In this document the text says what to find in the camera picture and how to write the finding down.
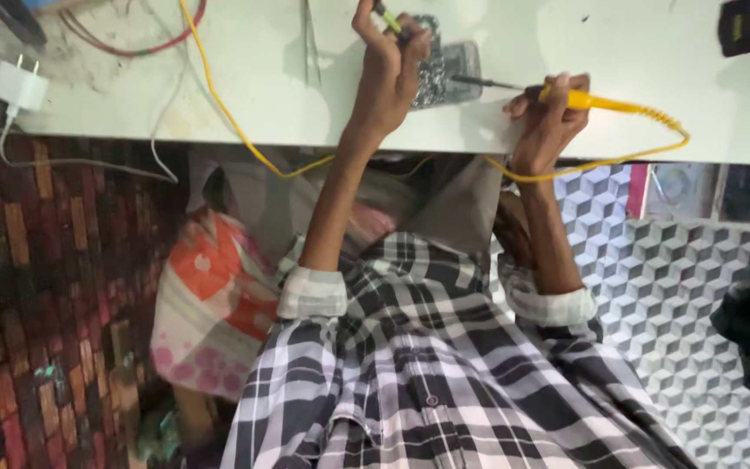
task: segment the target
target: rolled sleeve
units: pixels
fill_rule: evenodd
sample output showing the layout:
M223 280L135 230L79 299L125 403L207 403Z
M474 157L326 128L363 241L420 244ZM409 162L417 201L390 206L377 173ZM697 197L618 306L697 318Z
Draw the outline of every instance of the rolled sleeve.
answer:
M500 256L500 278L507 303L517 316L536 325L560 327L584 324L598 313L588 288L566 294L538 294L533 272L506 261Z
M346 284L340 272L295 267L283 287L276 315L285 320L339 317L346 314L346 308Z

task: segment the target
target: stain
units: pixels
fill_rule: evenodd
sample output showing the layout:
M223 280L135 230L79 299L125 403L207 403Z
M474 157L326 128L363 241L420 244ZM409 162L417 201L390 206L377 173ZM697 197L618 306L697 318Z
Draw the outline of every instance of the stain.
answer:
M164 116L164 127L174 139L186 139L193 133L190 122L184 119L181 111L177 109L167 111L167 115Z

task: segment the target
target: red wire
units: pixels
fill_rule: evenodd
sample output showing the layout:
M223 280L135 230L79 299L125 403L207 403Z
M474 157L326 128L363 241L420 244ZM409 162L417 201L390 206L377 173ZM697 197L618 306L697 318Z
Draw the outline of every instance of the red wire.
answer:
M196 26L198 26L198 24L202 21L202 17L204 16L204 10L206 7L207 7L207 0L199 0L198 8L196 9L196 14L193 17L193 24L195 24ZM177 37L173 37L169 41L166 41L165 43L159 44L155 47L141 49L137 51L122 50L118 48L113 48L112 46L104 43L103 41L95 37L93 34L89 33L89 30L86 29L86 27L83 26L78 21L77 17L74 16L74 13L72 13L70 10L61 11L60 19L62 20L62 24L64 24L72 33L74 33L77 37L80 37L83 41L88 43L93 48L98 48L104 51L105 53L109 53L111 55L117 55L120 57L141 57L144 55L150 55L156 52L160 52L166 48L171 48L172 46L181 43L184 39L186 39L190 34L193 33L193 30L190 29L190 27L188 26L187 29L185 29L184 32L178 35Z

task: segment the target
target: hand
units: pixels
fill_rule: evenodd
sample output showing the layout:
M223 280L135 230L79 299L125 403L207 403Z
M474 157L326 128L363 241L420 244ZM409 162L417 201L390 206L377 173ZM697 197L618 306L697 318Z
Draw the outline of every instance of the hand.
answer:
M361 0L352 27L367 44L358 97L347 132L378 145L397 129L418 93L418 62L430 55L430 31L406 14L398 17L410 40L399 44L395 33L381 33L372 24L375 0Z
M511 120L525 116L526 131L516 143L509 168L522 176L542 176L554 172L560 153L589 122L589 110L567 109L569 89L589 91L589 75L569 77L568 73L546 77L552 85L546 103L533 102L524 94L509 102L504 112Z

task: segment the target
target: plaid shirt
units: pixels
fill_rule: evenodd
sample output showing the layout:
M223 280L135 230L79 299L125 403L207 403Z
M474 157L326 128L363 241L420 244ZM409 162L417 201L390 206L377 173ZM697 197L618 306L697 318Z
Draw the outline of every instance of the plaid shirt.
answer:
M407 233L342 274L300 249L222 468L694 466L588 291L500 306L473 261Z

